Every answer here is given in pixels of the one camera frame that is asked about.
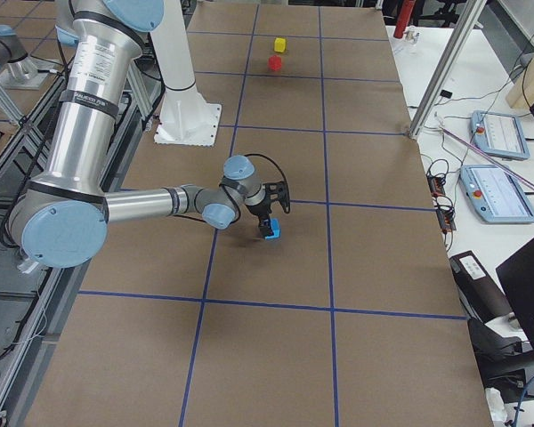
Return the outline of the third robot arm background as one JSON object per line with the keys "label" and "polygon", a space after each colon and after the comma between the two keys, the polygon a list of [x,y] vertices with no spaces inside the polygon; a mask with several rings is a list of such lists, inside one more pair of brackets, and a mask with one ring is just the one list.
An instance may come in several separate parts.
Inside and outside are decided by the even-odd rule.
{"label": "third robot arm background", "polygon": [[0,24],[0,85],[5,89],[38,90],[46,79],[16,32]]}

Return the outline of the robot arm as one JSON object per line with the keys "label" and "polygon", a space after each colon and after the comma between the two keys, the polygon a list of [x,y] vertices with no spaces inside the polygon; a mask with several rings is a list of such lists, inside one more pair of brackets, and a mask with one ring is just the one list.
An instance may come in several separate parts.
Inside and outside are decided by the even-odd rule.
{"label": "robot arm", "polygon": [[196,185],[107,193],[100,178],[127,72],[149,37],[165,96],[156,142],[210,146],[221,108],[198,92],[182,8],[176,1],[77,1],[64,9],[78,44],[45,169],[14,207],[9,230],[32,261],[75,267],[102,248],[108,226],[199,214],[223,230],[242,207],[273,233],[266,185],[246,156],[226,160],[216,189]]}

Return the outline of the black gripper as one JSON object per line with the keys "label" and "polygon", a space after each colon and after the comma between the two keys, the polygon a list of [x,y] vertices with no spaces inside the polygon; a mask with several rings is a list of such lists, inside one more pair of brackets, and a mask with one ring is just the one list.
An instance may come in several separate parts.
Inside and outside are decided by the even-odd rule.
{"label": "black gripper", "polygon": [[256,205],[248,205],[247,210],[259,219],[259,230],[263,237],[270,235],[271,200],[265,198]]}

